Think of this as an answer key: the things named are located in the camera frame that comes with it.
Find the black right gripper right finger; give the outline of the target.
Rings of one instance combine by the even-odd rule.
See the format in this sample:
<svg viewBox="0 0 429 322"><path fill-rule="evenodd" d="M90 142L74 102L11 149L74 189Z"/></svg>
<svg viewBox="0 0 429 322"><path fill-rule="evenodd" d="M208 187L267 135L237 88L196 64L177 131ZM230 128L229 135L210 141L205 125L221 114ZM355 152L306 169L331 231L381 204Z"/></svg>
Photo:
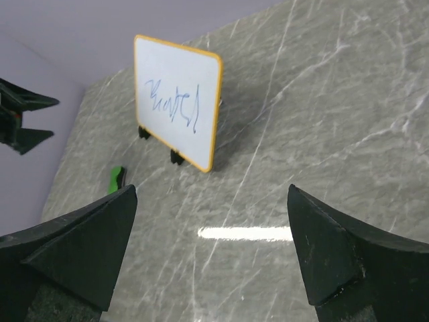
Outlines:
<svg viewBox="0 0 429 322"><path fill-rule="evenodd" d="M428 320L428 244L355 219L293 184L288 217L319 321Z"/></svg>

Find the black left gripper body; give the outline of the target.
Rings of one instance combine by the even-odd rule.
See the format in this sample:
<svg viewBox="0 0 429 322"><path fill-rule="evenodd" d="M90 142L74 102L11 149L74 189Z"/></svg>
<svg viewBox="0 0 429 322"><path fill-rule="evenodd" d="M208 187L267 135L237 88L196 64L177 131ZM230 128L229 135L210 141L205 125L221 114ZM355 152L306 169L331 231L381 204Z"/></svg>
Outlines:
<svg viewBox="0 0 429 322"><path fill-rule="evenodd" d="M22 127L23 90L1 91L1 143L14 150L22 150L18 132Z"/></svg>

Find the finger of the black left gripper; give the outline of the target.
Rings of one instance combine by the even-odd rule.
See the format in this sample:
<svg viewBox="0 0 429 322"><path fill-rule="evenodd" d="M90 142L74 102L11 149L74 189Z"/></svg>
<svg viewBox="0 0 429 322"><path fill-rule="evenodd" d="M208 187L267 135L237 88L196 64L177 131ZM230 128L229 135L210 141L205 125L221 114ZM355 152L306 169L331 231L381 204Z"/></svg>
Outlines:
<svg viewBox="0 0 429 322"><path fill-rule="evenodd" d="M36 111L58 105L59 100L31 92L1 79L1 105L13 111Z"/></svg>
<svg viewBox="0 0 429 322"><path fill-rule="evenodd" d="M53 135L54 132L50 130L19 128L7 140L7 145L24 155Z"/></svg>

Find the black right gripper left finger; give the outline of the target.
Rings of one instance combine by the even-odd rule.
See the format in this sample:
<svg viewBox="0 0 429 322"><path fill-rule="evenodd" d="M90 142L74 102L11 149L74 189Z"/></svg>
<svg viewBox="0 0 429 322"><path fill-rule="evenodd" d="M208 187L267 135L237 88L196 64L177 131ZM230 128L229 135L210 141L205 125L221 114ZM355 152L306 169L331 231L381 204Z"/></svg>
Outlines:
<svg viewBox="0 0 429 322"><path fill-rule="evenodd" d="M100 321L137 210L134 185L1 237L2 321Z"/></svg>

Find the green whiteboard eraser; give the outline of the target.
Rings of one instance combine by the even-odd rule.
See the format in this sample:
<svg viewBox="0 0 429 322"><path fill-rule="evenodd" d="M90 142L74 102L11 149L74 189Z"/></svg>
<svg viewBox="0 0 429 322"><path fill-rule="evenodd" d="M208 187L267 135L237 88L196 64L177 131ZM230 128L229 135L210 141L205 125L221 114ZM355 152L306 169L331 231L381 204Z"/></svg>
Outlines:
<svg viewBox="0 0 429 322"><path fill-rule="evenodd" d="M110 181L108 193L114 193L121 189L125 184L126 168L123 166L115 166L110 172Z"/></svg>

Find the yellow framed whiteboard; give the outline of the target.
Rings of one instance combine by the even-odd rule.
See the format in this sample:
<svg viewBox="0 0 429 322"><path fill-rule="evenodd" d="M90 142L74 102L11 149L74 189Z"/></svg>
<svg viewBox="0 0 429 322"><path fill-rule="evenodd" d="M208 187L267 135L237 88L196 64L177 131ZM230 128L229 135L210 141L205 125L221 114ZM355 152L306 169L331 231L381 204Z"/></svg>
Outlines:
<svg viewBox="0 0 429 322"><path fill-rule="evenodd" d="M207 50L144 35L134 39L135 113L141 138L170 149L172 163L212 170L223 61Z"/></svg>

